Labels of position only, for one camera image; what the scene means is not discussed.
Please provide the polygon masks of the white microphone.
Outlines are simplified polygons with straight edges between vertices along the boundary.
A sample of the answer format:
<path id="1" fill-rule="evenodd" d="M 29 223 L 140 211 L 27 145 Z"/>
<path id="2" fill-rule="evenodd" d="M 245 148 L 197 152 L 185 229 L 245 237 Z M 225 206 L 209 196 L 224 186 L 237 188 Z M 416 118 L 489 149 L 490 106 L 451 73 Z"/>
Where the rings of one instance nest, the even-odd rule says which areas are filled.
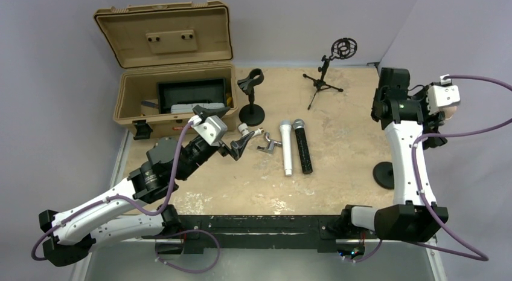
<path id="1" fill-rule="evenodd" d="M 286 177 L 293 175 L 292 147 L 291 147 L 292 125 L 289 120 L 280 123 L 281 147 L 283 150 L 283 166 Z"/>

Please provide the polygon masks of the chrome metal faucet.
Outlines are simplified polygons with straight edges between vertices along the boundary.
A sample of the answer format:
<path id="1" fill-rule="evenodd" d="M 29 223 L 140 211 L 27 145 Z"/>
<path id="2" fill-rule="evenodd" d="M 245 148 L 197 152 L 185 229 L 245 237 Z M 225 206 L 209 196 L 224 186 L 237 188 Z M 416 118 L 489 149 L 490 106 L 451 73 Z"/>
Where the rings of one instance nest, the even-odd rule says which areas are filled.
<path id="1" fill-rule="evenodd" d="M 276 147 L 281 147 L 282 146 L 282 142 L 281 141 L 273 140 L 273 139 L 270 138 L 270 133 L 269 132 L 265 132 L 263 134 L 263 138 L 266 140 L 267 145 L 265 147 L 257 146 L 257 150 L 260 151 L 260 152 L 265 152 L 265 153 L 268 153 L 268 154 L 273 154 L 274 153 L 274 149 Z"/>

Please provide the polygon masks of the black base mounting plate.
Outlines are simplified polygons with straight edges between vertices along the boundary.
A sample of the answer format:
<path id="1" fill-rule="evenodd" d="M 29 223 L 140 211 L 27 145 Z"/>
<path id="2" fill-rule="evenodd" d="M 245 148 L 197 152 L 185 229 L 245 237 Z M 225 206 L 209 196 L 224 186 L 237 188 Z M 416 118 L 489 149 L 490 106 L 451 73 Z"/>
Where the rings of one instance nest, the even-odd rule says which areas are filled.
<path id="1" fill-rule="evenodd" d="M 350 225 L 343 215 L 181 215 L 158 234 L 159 254 L 202 254 L 215 249 L 347 251 L 374 233 Z"/>

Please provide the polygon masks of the white plastic faucet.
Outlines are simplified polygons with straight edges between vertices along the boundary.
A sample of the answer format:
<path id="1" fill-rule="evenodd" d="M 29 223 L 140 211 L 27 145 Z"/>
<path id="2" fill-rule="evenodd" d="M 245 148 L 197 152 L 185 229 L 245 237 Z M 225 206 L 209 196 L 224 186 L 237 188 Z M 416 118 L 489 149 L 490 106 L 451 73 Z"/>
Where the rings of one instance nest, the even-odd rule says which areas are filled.
<path id="1" fill-rule="evenodd" d="M 258 128 L 256 130 L 251 131 L 249 129 L 249 126 L 246 123 L 240 123 L 238 125 L 237 129 L 238 129 L 238 131 L 242 135 L 242 137 L 240 138 L 241 140 L 246 138 L 246 136 L 249 135 L 250 133 L 252 133 L 251 138 L 255 138 L 255 137 L 257 137 L 259 135 L 262 135 L 264 133 L 264 129 L 263 128 Z"/>

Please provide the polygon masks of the black microphone silver grille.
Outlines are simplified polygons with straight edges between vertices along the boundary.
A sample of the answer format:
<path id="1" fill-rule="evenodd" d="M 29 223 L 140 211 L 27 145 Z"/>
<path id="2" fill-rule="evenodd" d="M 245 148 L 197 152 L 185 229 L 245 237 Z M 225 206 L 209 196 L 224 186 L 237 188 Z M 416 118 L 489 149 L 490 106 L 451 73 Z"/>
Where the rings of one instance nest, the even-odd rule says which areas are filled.
<path id="1" fill-rule="evenodd" d="M 296 119 L 292 124 L 292 128 L 296 136 L 296 143 L 298 147 L 302 173 L 305 175 L 309 175 L 313 172 L 313 167 L 307 143 L 304 120 L 300 118 Z"/>

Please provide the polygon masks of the beige pink microphone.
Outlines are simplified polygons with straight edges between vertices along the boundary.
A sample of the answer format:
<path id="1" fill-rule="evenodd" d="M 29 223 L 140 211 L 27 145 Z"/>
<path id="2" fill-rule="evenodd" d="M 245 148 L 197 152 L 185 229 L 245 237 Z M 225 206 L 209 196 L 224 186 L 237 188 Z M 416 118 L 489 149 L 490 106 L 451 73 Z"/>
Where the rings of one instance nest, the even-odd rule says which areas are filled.
<path id="1" fill-rule="evenodd" d="M 444 114 L 444 119 L 450 120 L 456 113 L 459 105 L 444 106 L 440 108 L 440 112 Z"/>

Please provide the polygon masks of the grey plastic tool case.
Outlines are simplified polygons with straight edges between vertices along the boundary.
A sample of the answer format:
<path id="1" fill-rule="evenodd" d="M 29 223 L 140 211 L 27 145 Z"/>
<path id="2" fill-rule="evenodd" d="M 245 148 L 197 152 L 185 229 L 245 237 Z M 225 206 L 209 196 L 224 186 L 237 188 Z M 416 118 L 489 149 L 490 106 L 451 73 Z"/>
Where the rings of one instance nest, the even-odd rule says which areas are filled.
<path id="1" fill-rule="evenodd" d="M 223 103 L 191 103 L 191 104 L 176 104 L 172 105 L 170 108 L 171 114 L 183 114 L 183 113 L 192 113 L 193 108 L 196 106 L 200 106 L 205 109 L 219 109 L 224 108 L 225 105 Z"/>

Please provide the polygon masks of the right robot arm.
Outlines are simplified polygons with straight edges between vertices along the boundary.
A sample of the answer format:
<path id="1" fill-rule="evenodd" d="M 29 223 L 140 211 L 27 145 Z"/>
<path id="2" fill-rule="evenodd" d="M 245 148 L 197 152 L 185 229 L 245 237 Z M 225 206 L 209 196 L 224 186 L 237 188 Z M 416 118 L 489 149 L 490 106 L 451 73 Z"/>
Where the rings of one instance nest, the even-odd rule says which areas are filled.
<path id="1" fill-rule="evenodd" d="M 393 181 L 393 203 L 380 209 L 347 205 L 339 220 L 345 236 L 364 228 L 383 240 L 423 243 L 448 220 L 447 208 L 438 206 L 429 184 L 423 150 L 446 144 L 444 137 L 435 136 L 460 97 L 444 79 L 411 95 L 410 79 L 407 69 L 382 68 L 371 108 L 371 118 L 381 124 L 391 148 L 391 170 L 384 177 Z"/>

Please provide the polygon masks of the black round-base mic stand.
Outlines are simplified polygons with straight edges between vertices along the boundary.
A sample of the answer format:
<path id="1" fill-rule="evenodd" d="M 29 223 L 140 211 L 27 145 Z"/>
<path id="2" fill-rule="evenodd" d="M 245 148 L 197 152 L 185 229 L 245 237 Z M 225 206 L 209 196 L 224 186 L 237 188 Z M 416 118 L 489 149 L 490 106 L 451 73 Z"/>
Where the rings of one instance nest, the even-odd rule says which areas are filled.
<path id="1" fill-rule="evenodd" d="M 254 88 L 264 81 L 264 74 L 261 69 L 252 69 L 245 79 L 237 81 L 238 87 L 248 96 L 249 103 L 241 108 L 238 116 L 242 123 L 255 127 L 264 122 L 264 109 L 256 105 Z"/>

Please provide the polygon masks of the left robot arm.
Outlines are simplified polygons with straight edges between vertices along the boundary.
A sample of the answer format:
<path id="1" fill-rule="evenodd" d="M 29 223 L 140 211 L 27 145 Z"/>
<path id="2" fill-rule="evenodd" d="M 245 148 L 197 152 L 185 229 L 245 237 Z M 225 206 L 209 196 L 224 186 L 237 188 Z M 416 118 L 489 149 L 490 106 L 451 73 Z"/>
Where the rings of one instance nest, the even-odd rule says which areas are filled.
<path id="1" fill-rule="evenodd" d="M 35 244 L 43 251 L 40 259 L 67 266 L 111 242 L 138 236 L 172 238 L 184 230 L 170 204 L 178 182 L 188 179 L 215 153 L 239 160 L 254 136 L 247 132 L 225 144 L 222 138 L 227 126 L 222 117 L 226 109 L 195 106 L 193 112 L 182 129 L 183 133 L 196 131 L 188 144 L 183 143 L 184 135 L 160 138 L 147 151 L 147 161 L 108 191 L 64 212 L 41 212 L 43 236 Z"/>

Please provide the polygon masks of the black inner tray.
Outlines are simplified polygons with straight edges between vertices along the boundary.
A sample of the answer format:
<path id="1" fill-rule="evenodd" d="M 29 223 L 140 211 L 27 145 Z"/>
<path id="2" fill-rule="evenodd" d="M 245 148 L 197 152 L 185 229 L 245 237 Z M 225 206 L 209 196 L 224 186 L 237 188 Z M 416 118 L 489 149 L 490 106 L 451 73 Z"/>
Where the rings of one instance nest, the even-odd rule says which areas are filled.
<path id="1" fill-rule="evenodd" d="M 223 103 L 226 107 L 226 79 L 160 82 L 157 96 L 160 114 L 171 114 L 170 108 L 176 104 Z"/>

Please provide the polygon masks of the tan plastic storage case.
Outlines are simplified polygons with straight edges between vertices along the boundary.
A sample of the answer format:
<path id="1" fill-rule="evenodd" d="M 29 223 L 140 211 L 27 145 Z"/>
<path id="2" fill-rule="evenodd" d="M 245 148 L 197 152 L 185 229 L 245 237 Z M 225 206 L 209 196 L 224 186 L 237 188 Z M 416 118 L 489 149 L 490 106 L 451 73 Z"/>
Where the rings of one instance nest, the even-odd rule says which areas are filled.
<path id="1" fill-rule="evenodd" d="M 229 8 L 222 1 L 101 8 L 94 20 L 124 70 L 113 118 L 135 140 L 177 135 L 193 113 L 160 114 L 157 84 L 223 77 L 228 129 L 238 100 Z"/>

